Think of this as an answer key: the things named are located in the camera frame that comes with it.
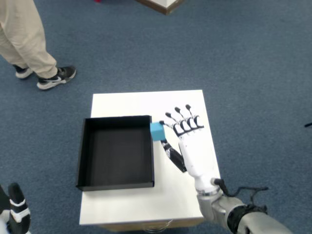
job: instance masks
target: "black cable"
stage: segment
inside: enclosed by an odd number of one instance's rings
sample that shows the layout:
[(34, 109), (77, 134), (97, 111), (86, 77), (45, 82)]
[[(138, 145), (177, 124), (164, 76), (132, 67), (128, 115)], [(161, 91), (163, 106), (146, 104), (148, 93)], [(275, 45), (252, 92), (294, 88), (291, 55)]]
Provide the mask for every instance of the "black cable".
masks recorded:
[(312, 126), (312, 123), (308, 123), (306, 125), (304, 125), (306, 128)]
[(269, 188), (268, 187), (247, 187), (247, 186), (242, 186), (242, 187), (239, 187), (235, 193), (231, 194), (229, 193), (226, 185), (225, 185), (225, 182), (224, 180), (222, 179), (214, 179), (214, 184), (215, 185), (218, 185), (220, 187), (220, 189), (223, 191), (223, 193), (228, 196), (228, 197), (235, 197), (237, 196), (241, 190), (252, 190), (253, 193), (250, 195), (250, 201), (251, 201), (251, 204), (254, 206), (254, 196), (260, 192), (260, 191), (265, 191), (265, 190), (268, 190)]

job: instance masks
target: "sneaker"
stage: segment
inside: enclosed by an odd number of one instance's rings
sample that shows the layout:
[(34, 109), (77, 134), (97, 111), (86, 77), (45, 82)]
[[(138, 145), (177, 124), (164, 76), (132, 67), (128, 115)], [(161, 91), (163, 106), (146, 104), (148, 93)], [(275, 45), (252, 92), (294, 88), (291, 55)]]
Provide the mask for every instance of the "sneaker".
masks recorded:
[(38, 77), (37, 87), (42, 90), (51, 89), (59, 84), (66, 84), (76, 75), (76, 68), (70, 67), (59, 67), (58, 73), (49, 79)]
[(33, 73), (33, 71), (29, 67), (20, 68), (17, 65), (13, 65), (13, 66), (15, 67), (15, 70), (16, 70), (15, 76), (19, 79), (26, 79)]

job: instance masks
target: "black box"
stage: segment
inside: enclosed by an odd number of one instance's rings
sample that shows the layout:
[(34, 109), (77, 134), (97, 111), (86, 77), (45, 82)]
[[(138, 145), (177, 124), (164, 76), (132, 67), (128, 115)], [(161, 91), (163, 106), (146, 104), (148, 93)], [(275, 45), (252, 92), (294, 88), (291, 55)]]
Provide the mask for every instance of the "black box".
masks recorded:
[(151, 116), (84, 120), (76, 187), (82, 191), (154, 186)]

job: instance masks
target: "beige pants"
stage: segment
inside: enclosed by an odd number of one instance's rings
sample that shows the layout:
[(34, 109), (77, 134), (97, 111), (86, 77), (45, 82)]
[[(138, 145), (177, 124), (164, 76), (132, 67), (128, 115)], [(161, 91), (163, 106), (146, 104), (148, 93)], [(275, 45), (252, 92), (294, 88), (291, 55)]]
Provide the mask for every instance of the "beige pants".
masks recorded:
[(46, 51), (44, 29), (33, 0), (0, 0), (0, 54), (42, 78), (58, 72), (57, 62)]

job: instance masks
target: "blue carpet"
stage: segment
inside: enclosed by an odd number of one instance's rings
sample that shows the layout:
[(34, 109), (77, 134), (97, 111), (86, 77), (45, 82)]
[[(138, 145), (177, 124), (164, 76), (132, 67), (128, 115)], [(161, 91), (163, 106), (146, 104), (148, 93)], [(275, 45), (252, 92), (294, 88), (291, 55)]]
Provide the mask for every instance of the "blue carpet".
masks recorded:
[[(102, 234), (78, 225), (75, 176), (93, 93), (203, 89), (229, 189), (257, 197), (297, 234), (312, 230), (312, 1), (186, 0), (164, 16), (133, 0), (36, 0), (47, 49), (74, 64), (42, 92), (0, 59), (0, 183), (17, 181), (33, 234)], [(241, 196), (245, 202), (248, 194)], [(216, 225), (168, 234), (225, 234)]]

